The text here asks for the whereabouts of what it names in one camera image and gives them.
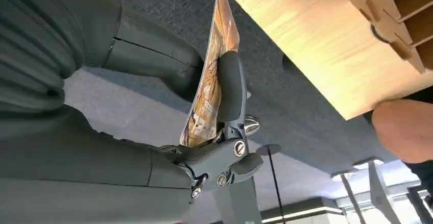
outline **metal screw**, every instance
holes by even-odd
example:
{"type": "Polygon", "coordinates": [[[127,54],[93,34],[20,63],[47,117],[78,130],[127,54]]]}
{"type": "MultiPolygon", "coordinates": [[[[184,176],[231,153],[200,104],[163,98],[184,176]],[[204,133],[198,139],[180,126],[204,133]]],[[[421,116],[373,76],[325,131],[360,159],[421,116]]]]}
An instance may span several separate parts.
{"type": "Polygon", "coordinates": [[[202,189],[200,187],[198,187],[198,188],[194,189],[194,191],[191,194],[191,196],[193,198],[197,198],[200,195],[200,193],[202,193],[202,189]]]}
{"type": "Polygon", "coordinates": [[[227,183],[227,177],[225,174],[221,174],[218,176],[218,178],[216,179],[216,185],[218,187],[222,187],[225,186],[227,183]]]}
{"type": "Polygon", "coordinates": [[[234,154],[237,157],[241,157],[245,153],[245,143],[243,141],[237,141],[234,145],[234,154]]]}

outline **light fixture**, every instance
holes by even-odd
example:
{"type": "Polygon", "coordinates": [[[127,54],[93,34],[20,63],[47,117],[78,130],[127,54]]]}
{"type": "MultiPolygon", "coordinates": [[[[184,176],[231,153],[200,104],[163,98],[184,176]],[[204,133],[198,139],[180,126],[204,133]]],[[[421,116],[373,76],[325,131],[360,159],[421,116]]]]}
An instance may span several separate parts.
{"type": "Polygon", "coordinates": [[[261,222],[262,223],[268,223],[268,222],[272,222],[272,221],[282,220],[283,218],[289,219],[289,218],[293,218],[293,217],[297,217],[297,216],[301,216],[301,215],[307,215],[307,214],[311,214],[311,213],[316,213],[316,212],[320,212],[320,211],[329,211],[329,212],[333,212],[335,214],[340,214],[343,212],[340,209],[324,206],[324,207],[318,207],[318,208],[314,208],[314,209],[310,209],[310,210],[304,210],[304,211],[300,211],[300,212],[296,212],[296,213],[292,213],[292,214],[287,214],[284,217],[276,216],[276,217],[264,219],[261,222]]]}
{"type": "Polygon", "coordinates": [[[350,178],[352,175],[356,174],[356,172],[351,171],[351,170],[347,170],[347,171],[340,171],[337,172],[335,174],[331,175],[331,180],[335,181],[335,182],[340,182],[342,181],[341,179],[341,175],[344,174],[344,176],[348,179],[350,178]]]}
{"type": "Polygon", "coordinates": [[[382,160],[377,159],[377,158],[372,158],[372,159],[364,160],[364,161],[353,164],[353,168],[358,169],[358,170],[368,169],[368,163],[370,163],[371,161],[373,161],[374,164],[376,164],[376,165],[383,164],[382,160]]]}

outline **wooden cubby organizer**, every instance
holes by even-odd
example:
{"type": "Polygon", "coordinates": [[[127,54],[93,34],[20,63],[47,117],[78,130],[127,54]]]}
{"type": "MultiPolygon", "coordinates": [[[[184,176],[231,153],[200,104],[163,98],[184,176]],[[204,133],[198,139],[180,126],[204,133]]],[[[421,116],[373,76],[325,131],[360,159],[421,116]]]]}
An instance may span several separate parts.
{"type": "Polygon", "coordinates": [[[417,71],[433,69],[433,0],[350,0],[417,71]]]}

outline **gray carpet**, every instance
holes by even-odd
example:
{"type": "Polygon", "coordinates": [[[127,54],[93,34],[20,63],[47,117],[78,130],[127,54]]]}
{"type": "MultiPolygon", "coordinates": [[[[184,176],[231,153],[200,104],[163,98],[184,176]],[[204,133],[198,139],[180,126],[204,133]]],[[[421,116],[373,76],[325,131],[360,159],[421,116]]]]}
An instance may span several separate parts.
{"type": "MultiPolygon", "coordinates": [[[[204,57],[214,0],[120,1],[182,36],[204,57]]],[[[248,113],[262,122],[254,141],[279,143],[284,154],[327,173],[350,169],[352,163],[372,156],[395,159],[379,145],[364,118],[344,121],[296,67],[284,70],[282,51],[235,1],[230,3],[240,33],[247,85],[253,93],[248,113]]],[[[189,103],[156,79],[88,71],[182,112],[189,110],[189,103]]]]}

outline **robotic arm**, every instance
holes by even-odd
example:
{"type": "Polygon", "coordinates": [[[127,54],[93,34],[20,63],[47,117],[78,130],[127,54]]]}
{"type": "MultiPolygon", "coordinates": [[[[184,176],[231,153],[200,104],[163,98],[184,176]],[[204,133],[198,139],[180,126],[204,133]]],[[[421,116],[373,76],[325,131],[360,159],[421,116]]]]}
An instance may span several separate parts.
{"type": "Polygon", "coordinates": [[[246,90],[237,53],[221,57],[217,138],[156,148],[94,131],[64,105],[83,65],[153,76],[192,101],[203,62],[183,39],[116,0],[0,0],[0,220],[178,220],[203,190],[248,179],[246,90]]]}

